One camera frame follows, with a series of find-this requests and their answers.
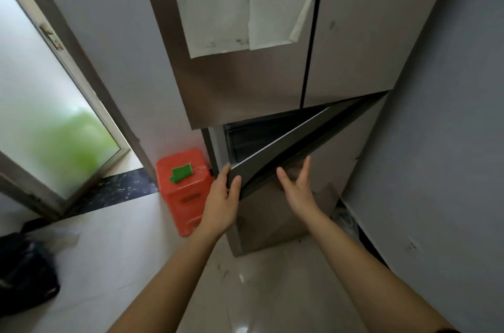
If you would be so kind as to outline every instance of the forearm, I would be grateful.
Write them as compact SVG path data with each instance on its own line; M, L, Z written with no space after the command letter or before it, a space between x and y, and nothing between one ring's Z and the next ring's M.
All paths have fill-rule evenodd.
M109 333L175 333L218 237L197 228Z
M434 333L450 324L320 210L305 223L371 333Z

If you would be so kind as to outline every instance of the plastic bag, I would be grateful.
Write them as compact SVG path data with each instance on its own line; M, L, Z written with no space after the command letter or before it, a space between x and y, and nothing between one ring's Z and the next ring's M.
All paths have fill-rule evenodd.
M20 233L0 237L0 316L33 308L59 292L54 259L40 243Z

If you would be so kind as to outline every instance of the door hinge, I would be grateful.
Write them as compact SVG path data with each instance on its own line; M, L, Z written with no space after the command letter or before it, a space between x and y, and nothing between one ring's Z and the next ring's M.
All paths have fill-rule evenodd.
M47 39L51 42L51 44L54 46L56 50L62 51L65 49L61 44L60 40L58 39L58 37L56 37L56 35L54 34L53 30L49 27L49 25L41 23L39 25L39 28L42 34L44 34L44 36L47 37Z

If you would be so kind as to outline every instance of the hand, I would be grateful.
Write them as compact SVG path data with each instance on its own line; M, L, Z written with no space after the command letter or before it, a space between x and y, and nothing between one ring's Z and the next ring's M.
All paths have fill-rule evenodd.
M306 218L313 211L318 211L317 204L313 198L310 189L310 157L306 157L303 168L295 183L291 182L284 169L277 168L277 176L282 184L289 203L294 214L306 223Z
M217 179L212 183L205 202L203 218L199 225L199 228L204 229L217 239L234 223L238 214L242 177L237 176L233 179L228 194L226 182L230 169L231 165L226 164Z

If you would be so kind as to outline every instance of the frosted glass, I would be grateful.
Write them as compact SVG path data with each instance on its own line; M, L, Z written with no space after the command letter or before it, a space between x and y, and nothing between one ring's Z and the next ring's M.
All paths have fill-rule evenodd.
M17 1L0 8L0 150L68 198L119 146Z

